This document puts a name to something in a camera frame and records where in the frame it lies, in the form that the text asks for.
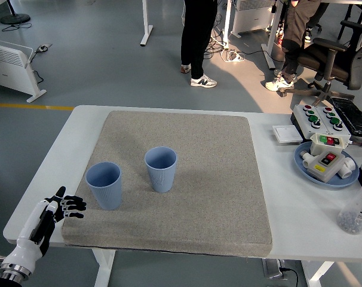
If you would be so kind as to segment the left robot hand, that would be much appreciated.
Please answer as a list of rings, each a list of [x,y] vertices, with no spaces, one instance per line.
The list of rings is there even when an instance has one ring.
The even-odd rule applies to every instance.
[[[65,187],[60,187],[55,195],[37,203],[17,238],[16,247],[1,264],[1,277],[26,280],[35,271],[37,260],[47,253],[56,224],[65,217],[84,217],[86,202],[78,196],[65,195],[65,191]]]

